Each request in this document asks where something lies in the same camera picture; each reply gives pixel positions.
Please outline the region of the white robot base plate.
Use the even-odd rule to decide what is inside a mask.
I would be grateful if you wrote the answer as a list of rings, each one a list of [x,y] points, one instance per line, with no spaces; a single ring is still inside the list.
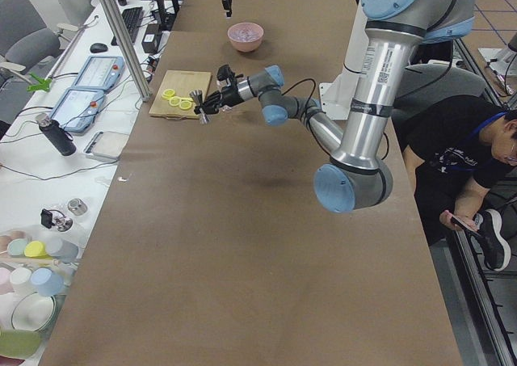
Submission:
[[[346,120],[349,114],[349,102],[341,92],[338,82],[319,84],[319,96],[322,110],[332,120]]]

